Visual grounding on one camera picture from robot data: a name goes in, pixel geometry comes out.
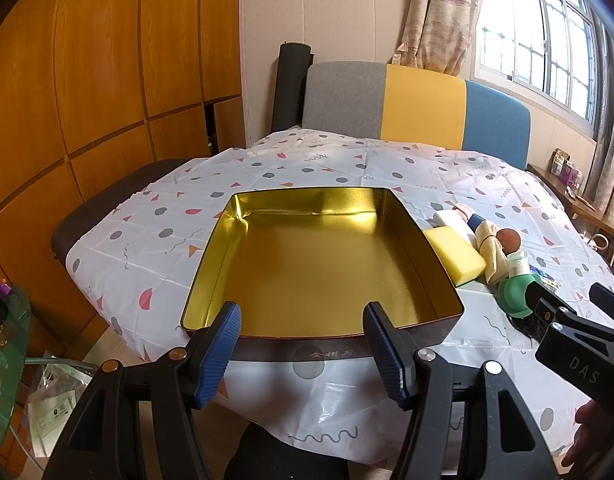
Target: white patterned tablecloth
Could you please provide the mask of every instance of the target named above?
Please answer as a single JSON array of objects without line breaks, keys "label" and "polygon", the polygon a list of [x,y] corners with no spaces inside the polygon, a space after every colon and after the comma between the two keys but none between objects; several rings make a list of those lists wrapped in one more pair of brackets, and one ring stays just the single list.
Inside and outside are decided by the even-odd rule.
[{"label": "white patterned tablecloth", "polygon": [[[614,289],[611,271],[530,174],[481,153],[314,130],[277,132],[248,150],[189,161],[83,236],[69,251],[68,271],[130,348],[157,359],[187,342],[180,317],[231,195],[298,186],[387,187],[423,229],[434,226],[436,210],[466,203],[501,228],[516,229],[530,263],[562,284],[560,297],[581,316],[614,328],[588,299],[594,282]],[[459,288],[465,314],[436,349],[450,362],[501,362],[558,455],[572,443],[575,408],[587,399],[535,360],[536,343],[509,324],[492,290],[480,282]],[[289,444],[382,467],[395,464],[408,421],[386,397],[371,358],[231,362],[215,400]],[[456,407],[448,465],[461,417]]]}]

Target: floor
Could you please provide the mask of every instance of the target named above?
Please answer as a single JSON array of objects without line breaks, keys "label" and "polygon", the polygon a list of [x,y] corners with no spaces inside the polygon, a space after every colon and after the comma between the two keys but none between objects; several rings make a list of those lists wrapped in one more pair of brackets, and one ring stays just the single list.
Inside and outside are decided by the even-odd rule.
[{"label": "floor", "polygon": [[[143,361],[127,348],[122,338],[109,328],[90,350],[85,361],[100,365],[107,359],[119,360],[124,366],[141,364]],[[204,449],[204,455],[209,463],[215,480],[220,480],[236,452],[238,442],[247,427],[248,420],[210,402],[202,411],[194,412],[196,433]],[[153,434],[153,421],[149,402],[140,404],[140,428],[145,456],[145,466],[149,480],[160,480],[160,468],[156,458],[156,441]],[[391,471],[370,468],[368,466],[350,463],[351,480],[387,480]],[[41,474],[36,466],[27,460],[24,471],[19,476],[21,480],[40,480]]]}]

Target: green glass tabletop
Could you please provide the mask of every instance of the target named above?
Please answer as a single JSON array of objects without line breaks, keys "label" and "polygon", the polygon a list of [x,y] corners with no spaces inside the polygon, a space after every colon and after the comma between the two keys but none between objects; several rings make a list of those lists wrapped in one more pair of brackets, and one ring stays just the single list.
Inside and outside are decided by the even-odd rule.
[{"label": "green glass tabletop", "polygon": [[16,405],[31,324],[31,305],[22,289],[14,286],[5,303],[9,313],[0,330],[0,446]]}]

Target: brown ball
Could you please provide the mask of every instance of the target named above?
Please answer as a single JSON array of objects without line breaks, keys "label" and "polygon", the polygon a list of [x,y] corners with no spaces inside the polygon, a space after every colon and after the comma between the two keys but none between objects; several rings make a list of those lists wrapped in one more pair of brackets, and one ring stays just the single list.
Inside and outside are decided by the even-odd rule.
[{"label": "brown ball", "polygon": [[496,238],[502,245],[505,255],[515,253],[520,249],[520,235],[513,229],[500,229],[496,233]]}]

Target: green bottle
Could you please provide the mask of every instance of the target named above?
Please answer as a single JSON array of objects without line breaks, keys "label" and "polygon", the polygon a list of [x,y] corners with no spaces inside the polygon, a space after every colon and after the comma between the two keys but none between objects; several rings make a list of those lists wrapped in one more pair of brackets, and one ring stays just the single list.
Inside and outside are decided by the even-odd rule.
[{"label": "green bottle", "polygon": [[541,283],[538,274],[531,274],[529,261],[524,252],[516,251],[507,257],[509,278],[498,284],[497,300],[500,308],[511,317],[523,318],[533,312],[524,300],[527,286],[532,282]]}]

